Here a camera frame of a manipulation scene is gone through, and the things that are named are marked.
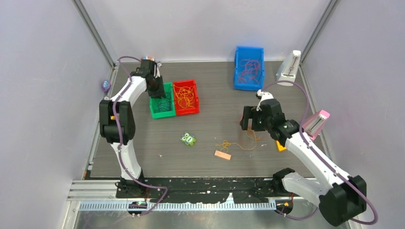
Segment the yellow triangle toy right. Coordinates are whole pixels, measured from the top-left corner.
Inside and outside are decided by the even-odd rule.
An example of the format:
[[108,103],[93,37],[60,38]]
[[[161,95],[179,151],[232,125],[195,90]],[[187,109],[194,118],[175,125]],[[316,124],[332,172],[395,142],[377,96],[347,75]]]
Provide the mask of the yellow triangle toy right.
[[276,141],[276,148],[277,148],[278,152],[282,152],[287,149],[285,146],[282,146],[279,141]]

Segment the small clown figurine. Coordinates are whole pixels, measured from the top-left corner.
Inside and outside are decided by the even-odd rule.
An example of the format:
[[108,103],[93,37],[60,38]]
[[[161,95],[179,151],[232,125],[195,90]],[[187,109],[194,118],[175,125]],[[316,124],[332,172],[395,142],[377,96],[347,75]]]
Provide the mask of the small clown figurine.
[[142,57],[143,60],[150,60],[150,61],[155,61],[155,59],[153,57],[149,57],[149,56],[144,56]]

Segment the red plastic bin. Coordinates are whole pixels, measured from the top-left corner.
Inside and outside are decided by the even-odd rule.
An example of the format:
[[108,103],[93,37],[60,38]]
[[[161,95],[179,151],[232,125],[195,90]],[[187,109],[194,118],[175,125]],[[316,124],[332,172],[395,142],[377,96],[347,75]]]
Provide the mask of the red plastic bin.
[[176,115],[199,113],[199,96],[195,80],[174,81],[172,84]]

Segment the pink metronome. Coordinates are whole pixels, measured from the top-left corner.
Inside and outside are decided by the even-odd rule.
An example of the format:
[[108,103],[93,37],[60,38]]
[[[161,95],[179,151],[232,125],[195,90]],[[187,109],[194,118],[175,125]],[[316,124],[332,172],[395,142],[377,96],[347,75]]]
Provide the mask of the pink metronome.
[[320,135],[320,132],[329,117],[330,113],[325,110],[320,110],[312,114],[304,121],[302,127],[312,141],[314,141],[317,136]]

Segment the white metronome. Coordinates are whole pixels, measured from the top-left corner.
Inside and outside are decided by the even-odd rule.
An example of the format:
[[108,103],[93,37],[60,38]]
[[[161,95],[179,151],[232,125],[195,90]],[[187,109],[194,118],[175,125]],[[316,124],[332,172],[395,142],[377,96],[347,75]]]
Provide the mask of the white metronome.
[[281,86],[293,86],[301,59],[301,51],[293,50],[282,62],[276,74],[276,82]]

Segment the blue plastic bin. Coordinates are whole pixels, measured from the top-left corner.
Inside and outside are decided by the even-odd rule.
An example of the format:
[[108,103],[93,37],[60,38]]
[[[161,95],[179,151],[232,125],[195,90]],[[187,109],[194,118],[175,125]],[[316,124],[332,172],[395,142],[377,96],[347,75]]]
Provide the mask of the blue plastic bin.
[[237,46],[234,55],[234,89],[257,91],[265,80],[264,49]]

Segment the green frog toy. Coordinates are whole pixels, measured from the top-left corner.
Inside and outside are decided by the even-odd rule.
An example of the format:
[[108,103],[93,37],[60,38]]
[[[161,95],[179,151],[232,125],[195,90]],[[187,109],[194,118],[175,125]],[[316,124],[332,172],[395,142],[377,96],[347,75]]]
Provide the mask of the green frog toy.
[[185,132],[181,136],[180,140],[187,146],[193,146],[196,141],[196,138],[193,135],[189,134],[188,132]]

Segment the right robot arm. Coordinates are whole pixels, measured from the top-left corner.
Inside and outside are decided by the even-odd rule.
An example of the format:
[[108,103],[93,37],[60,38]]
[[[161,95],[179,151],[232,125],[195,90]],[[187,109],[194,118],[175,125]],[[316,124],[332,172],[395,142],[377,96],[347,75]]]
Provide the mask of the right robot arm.
[[365,180],[349,175],[325,156],[308,135],[301,132],[297,121],[285,118],[279,101],[265,99],[257,106],[245,106],[240,121],[242,130],[247,130],[249,122],[254,131],[267,131],[317,179],[311,181],[291,168],[282,169],[273,175],[272,187],[277,195],[294,193],[305,198],[332,226],[339,226],[366,211]]

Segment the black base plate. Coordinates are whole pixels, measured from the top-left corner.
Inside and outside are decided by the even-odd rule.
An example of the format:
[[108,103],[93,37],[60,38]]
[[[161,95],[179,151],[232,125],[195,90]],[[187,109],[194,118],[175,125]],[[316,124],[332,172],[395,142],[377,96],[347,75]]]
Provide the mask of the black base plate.
[[144,185],[121,179],[115,183],[117,198],[141,198],[156,203],[224,203],[232,197],[237,204],[265,203],[270,198],[291,202],[296,194],[276,192],[265,177],[150,177]]

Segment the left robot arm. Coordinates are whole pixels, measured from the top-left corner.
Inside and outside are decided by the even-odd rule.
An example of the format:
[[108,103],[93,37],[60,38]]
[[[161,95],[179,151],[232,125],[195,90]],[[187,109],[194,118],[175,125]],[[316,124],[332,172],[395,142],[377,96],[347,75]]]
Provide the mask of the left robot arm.
[[160,74],[161,63],[154,58],[143,57],[140,67],[128,74],[126,84],[110,99],[99,103],[100,135],[115,151],[121,169],[121,182],[128,185],[134,197],[142,197],[152,185],[140,181],[142,168],[139,165],[133,138],[136,124],[132,107],[144,92],[153,99],[166,98],[164,82]]

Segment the green plastic bin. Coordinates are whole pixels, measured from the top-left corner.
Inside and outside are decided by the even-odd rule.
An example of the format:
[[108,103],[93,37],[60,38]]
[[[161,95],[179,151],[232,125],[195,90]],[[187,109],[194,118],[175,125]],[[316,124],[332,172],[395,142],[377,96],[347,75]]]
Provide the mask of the green plastic bin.
[[173,84],[164,83],[165,98],[150,98],[149,108],[153,119],[167,118],[176,116]]

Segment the wooden block front centre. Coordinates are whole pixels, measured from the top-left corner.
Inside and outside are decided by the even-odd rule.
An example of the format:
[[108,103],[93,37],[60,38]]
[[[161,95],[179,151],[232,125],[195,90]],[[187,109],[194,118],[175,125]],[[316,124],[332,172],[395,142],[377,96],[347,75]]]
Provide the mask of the wooden block front centre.
[[228,161],[231,160],[231,157],[232,157],[230,154],[224,153],[224,152],[218,151],[218,150],[215,151],[214,155],[216,157],[219,157],[219,158],[222,158],[222,159],[225,159],[225,160],[228,160]]

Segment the purple round toy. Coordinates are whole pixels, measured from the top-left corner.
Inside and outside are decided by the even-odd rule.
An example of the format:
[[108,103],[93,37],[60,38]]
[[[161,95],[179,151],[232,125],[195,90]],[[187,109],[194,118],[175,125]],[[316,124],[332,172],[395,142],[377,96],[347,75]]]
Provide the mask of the purple round toy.
[[108,92],[111,88],[111,82],[109,80],[104,80],[102,83],[102,91]]

